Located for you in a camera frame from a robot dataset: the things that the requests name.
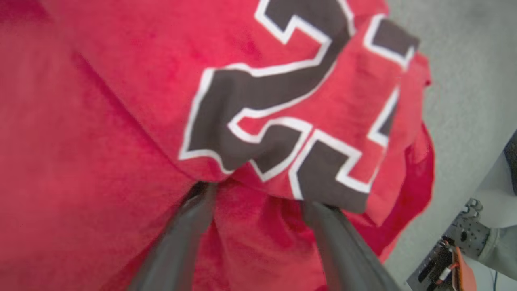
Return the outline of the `perforated metal bracket plate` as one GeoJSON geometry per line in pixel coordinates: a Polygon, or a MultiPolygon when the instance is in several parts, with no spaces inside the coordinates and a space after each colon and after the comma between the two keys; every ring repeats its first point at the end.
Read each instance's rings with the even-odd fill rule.
{"type": "Polygon", "coordinates": [[[491,233],[490,228],[480,222],[482,210],[482,203],[470,198],[442,236],[471,259],[481,256],[491,233]]]}

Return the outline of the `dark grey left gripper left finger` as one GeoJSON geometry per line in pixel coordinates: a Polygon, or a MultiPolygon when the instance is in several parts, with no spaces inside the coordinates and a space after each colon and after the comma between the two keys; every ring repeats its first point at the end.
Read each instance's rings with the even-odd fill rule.
{"type": "Polygon", "coordinates": [[[216,192],[216,183],[192,186],[127,291],[192,291],[199,243],[212,223],[216,192]]]}

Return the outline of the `white grey robot torso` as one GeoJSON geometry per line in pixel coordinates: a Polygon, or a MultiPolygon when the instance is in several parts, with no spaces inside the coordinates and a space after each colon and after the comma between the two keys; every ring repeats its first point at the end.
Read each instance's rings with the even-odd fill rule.
{"type": "Polygon", "coordinates": [[[517,130],[479,190],[485,209],[473,240],[473,259],[517,282],[517,130]]]}

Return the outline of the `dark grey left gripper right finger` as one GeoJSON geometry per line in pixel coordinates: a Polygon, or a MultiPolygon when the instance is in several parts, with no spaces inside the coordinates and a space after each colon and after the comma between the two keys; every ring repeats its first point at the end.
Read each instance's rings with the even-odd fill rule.
{"type": "Polygon", "coordinates": [[[401,291],[341,209],[314,201],[301,202],[301,208],[315,235],[328,291],[401,291]]]}

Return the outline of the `black orange electronics module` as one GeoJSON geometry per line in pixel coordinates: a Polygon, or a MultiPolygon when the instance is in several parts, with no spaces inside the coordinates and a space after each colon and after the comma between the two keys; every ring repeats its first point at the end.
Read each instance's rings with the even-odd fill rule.
{"type": "Polygon", "coordinates": [[[454,240],[443,236],[406,284],[412,291],[478,291],[473,270],[454,240]]]}

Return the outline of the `red white sports jersey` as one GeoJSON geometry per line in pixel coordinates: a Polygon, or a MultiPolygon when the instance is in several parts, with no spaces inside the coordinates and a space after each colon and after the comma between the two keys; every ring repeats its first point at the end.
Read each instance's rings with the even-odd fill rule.
{"type": "Polygon", "coordinates": [[[0,291],[126,291],[216,185],[192,291],[330,291],[302,204],[381,262],[432,198],[428,61],[384,0],[0,0],[0,291]]]}

